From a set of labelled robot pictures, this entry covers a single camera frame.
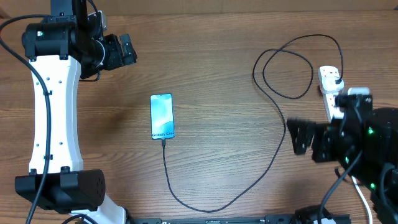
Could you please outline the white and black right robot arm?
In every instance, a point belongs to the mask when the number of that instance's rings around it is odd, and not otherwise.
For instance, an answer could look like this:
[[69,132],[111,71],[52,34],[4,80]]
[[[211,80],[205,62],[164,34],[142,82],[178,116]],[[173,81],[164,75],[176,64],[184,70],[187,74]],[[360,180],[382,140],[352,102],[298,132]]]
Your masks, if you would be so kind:
[[370,190],[379,221],[397,223],[397,109],[378,108],[362,120],[330,123],[288,119],[287,128],[294,153],[310,147],[315,162],[338,161]]

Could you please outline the Samsung Galaxy smartphone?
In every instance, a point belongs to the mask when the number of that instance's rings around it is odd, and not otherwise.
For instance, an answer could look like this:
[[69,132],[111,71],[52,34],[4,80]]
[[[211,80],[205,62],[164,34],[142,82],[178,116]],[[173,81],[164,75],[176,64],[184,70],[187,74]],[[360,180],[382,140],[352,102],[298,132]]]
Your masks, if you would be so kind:
[[150,122],[153,140],[175,137],[173,98],[170,93],[150,97]]

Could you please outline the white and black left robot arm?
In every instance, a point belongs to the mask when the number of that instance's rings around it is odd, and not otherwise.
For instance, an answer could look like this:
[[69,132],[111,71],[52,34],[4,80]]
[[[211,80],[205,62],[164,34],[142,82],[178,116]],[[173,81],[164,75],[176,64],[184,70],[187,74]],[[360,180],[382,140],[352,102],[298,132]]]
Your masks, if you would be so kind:
[[34,84],[34,146],[29,173],[15,178],[18,195],[37,208],[68,215],[79,223],[132,223],[128,209],[106,194],[102,170],[86,170],[78,143],[77,92],[80,82],[96,82],[137,60],[130,36],[105,35],[102,11],[89,1],[50,3],[22,34]]

